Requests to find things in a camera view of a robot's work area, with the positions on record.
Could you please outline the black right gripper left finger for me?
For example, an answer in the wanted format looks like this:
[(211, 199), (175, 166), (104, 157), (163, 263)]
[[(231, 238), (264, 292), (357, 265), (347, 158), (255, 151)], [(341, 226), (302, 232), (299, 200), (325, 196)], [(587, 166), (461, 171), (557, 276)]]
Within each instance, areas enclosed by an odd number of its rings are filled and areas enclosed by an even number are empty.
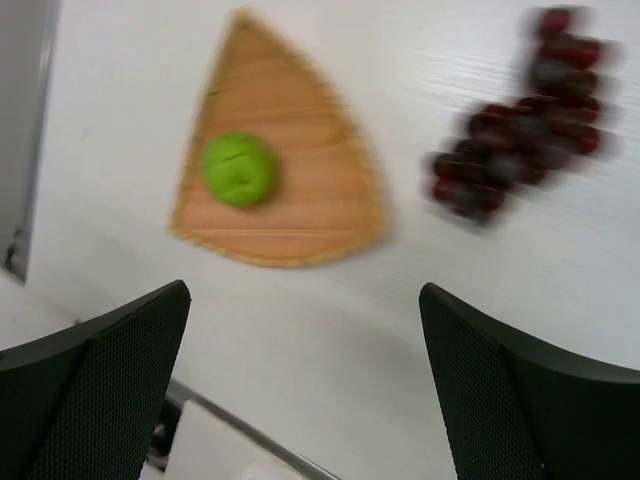
[(190, 304), (176, 280), (2, 351), (2, 478), (138, 478)]

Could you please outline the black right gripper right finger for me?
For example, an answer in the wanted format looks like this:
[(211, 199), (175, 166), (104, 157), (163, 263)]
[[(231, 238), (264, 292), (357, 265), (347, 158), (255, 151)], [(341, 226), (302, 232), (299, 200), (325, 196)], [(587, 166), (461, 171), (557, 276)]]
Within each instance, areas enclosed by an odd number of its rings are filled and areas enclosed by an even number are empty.
[(419, 309), (458, 478), (638, 478), (638, 371), (547, 343), (433, 283)]

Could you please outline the green fake apple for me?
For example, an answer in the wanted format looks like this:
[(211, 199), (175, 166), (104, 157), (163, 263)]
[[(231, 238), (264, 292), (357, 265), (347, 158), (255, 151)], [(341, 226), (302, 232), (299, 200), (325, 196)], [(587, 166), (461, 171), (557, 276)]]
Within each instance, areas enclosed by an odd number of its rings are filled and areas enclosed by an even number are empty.
[(217, 201), (235, 208), (250, 207), (273, 192), (278, 160), (257, 136), (231, 131), (205, 145), (201, 174), (206, 189)]

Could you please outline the red fake grape bunch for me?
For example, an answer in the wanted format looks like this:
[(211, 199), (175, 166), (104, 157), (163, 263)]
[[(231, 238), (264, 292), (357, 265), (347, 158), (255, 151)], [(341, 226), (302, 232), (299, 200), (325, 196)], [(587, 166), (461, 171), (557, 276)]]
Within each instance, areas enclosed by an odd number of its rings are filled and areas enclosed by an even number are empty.
[(490, 223), (522, 187), (536, 187), (601, 146), (598, 72), (611, 49), (580, 34), (586, 12), (577, 5), (540, 9), (523, 63), (522, 97), (471, 112), (460, 135), (426, 156), (427, 194), (452, 214)]

